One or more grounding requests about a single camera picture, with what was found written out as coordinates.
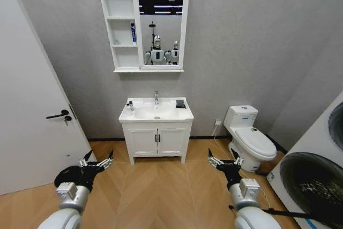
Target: cable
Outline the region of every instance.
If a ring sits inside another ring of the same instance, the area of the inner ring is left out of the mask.
[[[214,136],[214,139],[215,139],[215,131],[217,130],[217,128],[218,128],[218,125],[216,125],[216,126],[214,127],[214,130],[213,130],[212,135],[211,135],[211,136]]]
[[[226,152],[221,148],[221,146],[217,143],[217,139],[215,138],[215,135],[214,135],[214,142],[215,142],[216,145],[220,148],[220,150],[225,154],[225,156],[227,157],[227,159],[232,160],[231,158],[229,158],[229,156],[226,154]],[[240,173],[242,173],[242,174],[245,176],[245,178],[247,178],[247,179],[249,178],[249,176],[247,176],[242,170],[240,170]],[[266,195],[266,193],[262,190],[262,187],[261,187],[261,191],[262,191],[262,193],[263,193],[264,198],[265,198],[266,201],[267,201],[268,207],[271,208],[271,207],[270,207],[269,200],[268,200],[268,198],[267,198],[267,195]]]

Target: toilet lid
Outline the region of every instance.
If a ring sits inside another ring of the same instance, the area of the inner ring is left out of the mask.
[[[277,152],[274,144],[262,132],[253,127],[239,128],[236,133],[246,147],[260,155],[272,157]]]

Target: door handle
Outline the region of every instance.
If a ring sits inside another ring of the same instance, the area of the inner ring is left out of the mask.
[[[68,111],[68,110],[65,110],[65,109],[62,109],[62,110],[61,110],[61,113],[60,113],[59,115],[47,116],[47,119],[56,118],[56,117],[61,117],[61,116],[64,116],[64,115],[69,115],[69,111]]]

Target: wooden floor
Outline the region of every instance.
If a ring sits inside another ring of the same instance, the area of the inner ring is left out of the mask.
[[[185,164],[179,158],[140,158],[131,166],[125,142],[92,142],[99,160],[114,149],[115,163],[96,177],[82,228],[234,228],[226,178],[207,162],[209,147],[218,158],[231,157],[227,144],[190,140]],[[265,177],[246,176],[265,192],[262,208],[285,209]],[[58,203],[53,184],[0,196],[0,228],[37,228]],[[292,218],[274,218],[282,228],[299,228]]]

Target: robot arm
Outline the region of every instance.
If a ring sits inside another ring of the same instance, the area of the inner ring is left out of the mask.
[[[237,229],[281,229],[278,222],[268,213],[261,210],[257,199],[260,185],[255,179],[243,179],[239,171],[242,158],[219,160],[208,150],[208,162],[225,174],[227,189],[231,193],[234,209],[237,212],[235,227]]]
[[[91,154],[92,151],[79,161],[80,166],[68,167],[58,174],[54,183],[60,197],[60,210],[49,216],[38,229],[79,228],[81,214],[85,210],[96,175],[113,163],[113,151],[102,162],[87,162]]]

